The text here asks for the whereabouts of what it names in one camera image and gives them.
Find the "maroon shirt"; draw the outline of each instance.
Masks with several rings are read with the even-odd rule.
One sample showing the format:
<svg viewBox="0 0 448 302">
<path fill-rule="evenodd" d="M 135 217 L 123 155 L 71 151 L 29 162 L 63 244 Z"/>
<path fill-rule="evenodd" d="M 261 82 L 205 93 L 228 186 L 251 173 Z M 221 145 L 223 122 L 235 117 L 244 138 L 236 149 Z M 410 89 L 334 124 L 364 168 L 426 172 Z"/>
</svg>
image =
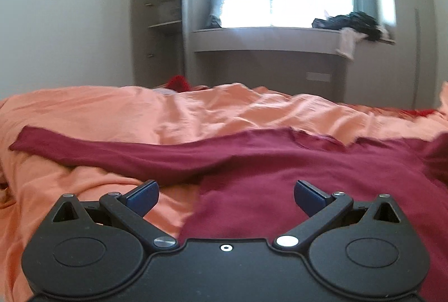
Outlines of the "maroon shirt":
<svg viewBox="0 0 448 302">
<path fill-rule="evenodd" d="M 161 186 L 200 182 L 196 212 L 181 229 L 189 237 L 275 236 L 307 219 L 293 188 L 306 180 L 358 201 L 391 194 L 431 256 L 422 288 L 428 301 L 448 296 L 448 133 L 433 142 L 331 137 L 285 128 L 252 130 L 180 145 L 81 141 L 25 127 L 11 150 L 66 166 L 97 166 Z"/>
</svg>

